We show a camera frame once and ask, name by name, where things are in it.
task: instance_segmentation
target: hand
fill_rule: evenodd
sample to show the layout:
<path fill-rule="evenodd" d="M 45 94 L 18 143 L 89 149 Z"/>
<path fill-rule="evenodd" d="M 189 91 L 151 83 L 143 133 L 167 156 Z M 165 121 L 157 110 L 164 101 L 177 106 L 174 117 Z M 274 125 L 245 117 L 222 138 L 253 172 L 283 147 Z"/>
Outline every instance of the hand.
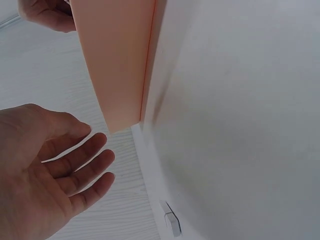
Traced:
<path fill-rule="evenodd" d="M 110 172 L 81 191 L 115 159 L 105 150 L 83 166 L 105 145 L 104 134 L 47 161 L 90 132 L 74 116 L 34 104 L 0 110 L 0 240 L 44 240 L 106 194 Z"/>
<path fill-rule="evenodd" d="M 64 0 L 18 0 L 22 18 L 58 32 L 76 30 L 70 5 Z"/>

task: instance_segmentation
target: floor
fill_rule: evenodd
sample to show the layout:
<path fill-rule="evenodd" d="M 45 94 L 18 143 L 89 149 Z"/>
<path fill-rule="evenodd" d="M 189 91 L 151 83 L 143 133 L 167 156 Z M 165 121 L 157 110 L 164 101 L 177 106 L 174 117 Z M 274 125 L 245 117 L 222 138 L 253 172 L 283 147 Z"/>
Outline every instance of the floor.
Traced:
<path fill-rule="evenodd" d="M 70 112 L 108 134 L 76 33 L 25 21 L 0 31 L 0 109 L 25 103 Z M 50 240 L 160 239 L 131 130 L 109 135 L 107 147 L 116 154 L 113 187 Z"/>

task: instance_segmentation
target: white wall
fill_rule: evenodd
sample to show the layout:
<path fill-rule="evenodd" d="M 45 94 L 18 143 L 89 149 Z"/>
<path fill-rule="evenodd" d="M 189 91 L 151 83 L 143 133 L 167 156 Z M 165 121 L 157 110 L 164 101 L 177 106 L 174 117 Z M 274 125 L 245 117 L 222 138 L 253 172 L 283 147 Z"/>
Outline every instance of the white wall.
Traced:
<path fill-rule="evenodd" d="M 141 161 L 158 226 L 163 199 L 185 240 L 319 239 L 319 103 L 319 1 L 168 0 Z"/>

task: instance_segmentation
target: white wood grain floor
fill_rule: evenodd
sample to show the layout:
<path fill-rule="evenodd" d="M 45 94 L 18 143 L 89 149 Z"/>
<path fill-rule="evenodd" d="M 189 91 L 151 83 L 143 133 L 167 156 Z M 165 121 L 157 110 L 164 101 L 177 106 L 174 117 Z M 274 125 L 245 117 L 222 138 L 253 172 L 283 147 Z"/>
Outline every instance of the white wood grain floor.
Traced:
<path fill-rule="evenodd" d="M 0 31 L 0 109 L 25 103 L 74 114 L 108 134 L 76 33 L 28 22 Z M 51 240 L 159 240 L 130 129 L 108 136 L 116 181 Z"/>

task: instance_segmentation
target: peach cardboard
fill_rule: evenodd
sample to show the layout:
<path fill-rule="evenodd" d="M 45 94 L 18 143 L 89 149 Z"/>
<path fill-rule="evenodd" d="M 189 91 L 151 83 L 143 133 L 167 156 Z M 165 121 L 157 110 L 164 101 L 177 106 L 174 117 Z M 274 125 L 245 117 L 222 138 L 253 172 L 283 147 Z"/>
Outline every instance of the peach cardboard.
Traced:
<path fill-rule="evenodd" d="M 71 0 L 70 4 L 109 131 L 138 123 L 155 0 Z"/>

